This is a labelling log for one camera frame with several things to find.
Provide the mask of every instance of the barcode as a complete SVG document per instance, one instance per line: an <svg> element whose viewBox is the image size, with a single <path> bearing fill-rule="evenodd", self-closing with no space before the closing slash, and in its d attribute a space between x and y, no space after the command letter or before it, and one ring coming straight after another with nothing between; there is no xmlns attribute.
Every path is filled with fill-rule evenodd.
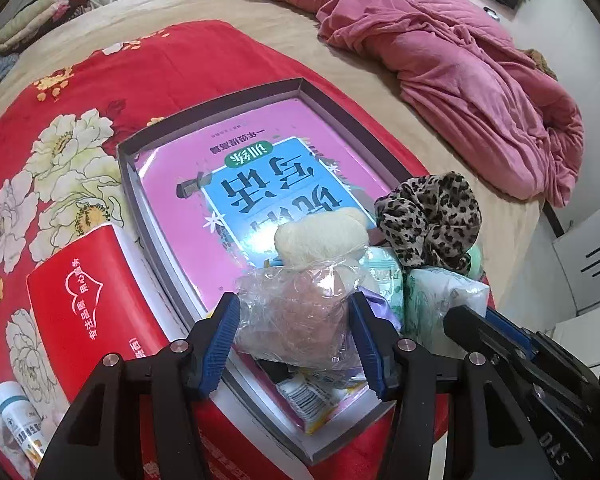
<svg viewBox="0 0 600 480"><path fill-rule="evenodd" d="M295 390L286 394L302 420L311 421L319 415L326 407L324 402L306 383L300 384Z"/></svg>

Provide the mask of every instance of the flower center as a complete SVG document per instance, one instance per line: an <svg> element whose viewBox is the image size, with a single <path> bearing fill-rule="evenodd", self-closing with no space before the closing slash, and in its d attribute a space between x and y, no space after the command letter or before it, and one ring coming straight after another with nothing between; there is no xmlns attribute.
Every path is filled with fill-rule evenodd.
<svg viewBox="0 0 600 480"><path fill-rule="evenodd" d="M62 153L62 150L64 150L64 147L69 143L72 137L73 135L71 133L66 133L58 140L56 140L54 148L51 151L53 153L53 156L56 156L58 153Z"/></svg>
<svg viewBox="0 0 600 480"><path fill-rule="evenodd" d="M111 219L111 215L107 209L100 205L87 205L78 211L78 215L75 217L75 230L82 236L85 233L91 231L92 228L97 225L108 222Z"/></svg>

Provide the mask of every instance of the green label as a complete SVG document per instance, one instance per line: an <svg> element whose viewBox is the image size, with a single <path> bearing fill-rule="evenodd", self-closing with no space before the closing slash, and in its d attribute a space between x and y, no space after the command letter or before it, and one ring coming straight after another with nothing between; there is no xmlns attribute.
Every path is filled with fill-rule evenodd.
<svg viewBox="0 0 600 480"><path fill-rule="evenodd" d="M240 168L258 158L269 155L272 151L273 145L267 140L261 140L230 153L224 158L224 163L229 168Z"/></svg>

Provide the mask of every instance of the white bottle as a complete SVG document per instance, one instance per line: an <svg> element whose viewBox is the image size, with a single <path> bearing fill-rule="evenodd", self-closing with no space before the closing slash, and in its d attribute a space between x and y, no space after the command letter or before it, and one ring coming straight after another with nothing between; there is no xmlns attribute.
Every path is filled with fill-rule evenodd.
<svg viewBox="0 0 600 480"><path fill-rule="evenodd" d="M47 446L42 420L16 381L0 383L0 416L37 469Z"/></svg>

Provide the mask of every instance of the beige bed sheet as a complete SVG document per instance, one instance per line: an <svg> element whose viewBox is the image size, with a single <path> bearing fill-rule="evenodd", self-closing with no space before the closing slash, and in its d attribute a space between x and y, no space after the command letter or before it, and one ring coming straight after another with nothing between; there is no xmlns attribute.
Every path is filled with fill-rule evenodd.
<svg viewBox="0 0 600 480"><path fill-rule="evenodd" d="M0 84L0 115L31 82L84 60L91 52L175 23L223 20L339 87L405 144L431 173L459 171L482 210L480 243L496 304L526 252L541 204L505 198L479 180L441 137L398 97L393 74L377 63L325 45L313 16L269 0L119 0L88 12L38 40Z"/></svg>

